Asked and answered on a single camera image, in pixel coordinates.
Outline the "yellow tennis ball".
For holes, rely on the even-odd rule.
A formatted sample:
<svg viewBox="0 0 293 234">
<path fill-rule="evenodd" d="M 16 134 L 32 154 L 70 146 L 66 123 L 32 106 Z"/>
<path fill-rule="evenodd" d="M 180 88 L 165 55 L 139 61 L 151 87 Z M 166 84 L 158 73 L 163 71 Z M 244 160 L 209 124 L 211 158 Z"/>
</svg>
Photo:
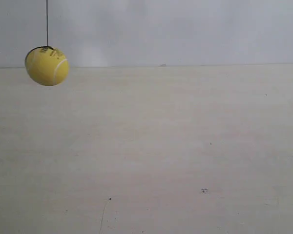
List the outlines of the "yellow tennis ball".
<svg viewBox="0 0 293 234">
<path fill-rule="evenodd" d="M 62 83 L 70 70 L 65 54 L 51 46 L 40 46 L 30 50 L 26 54 L 24 65 L 30 78 L 43 86 Z"/>
</svg>

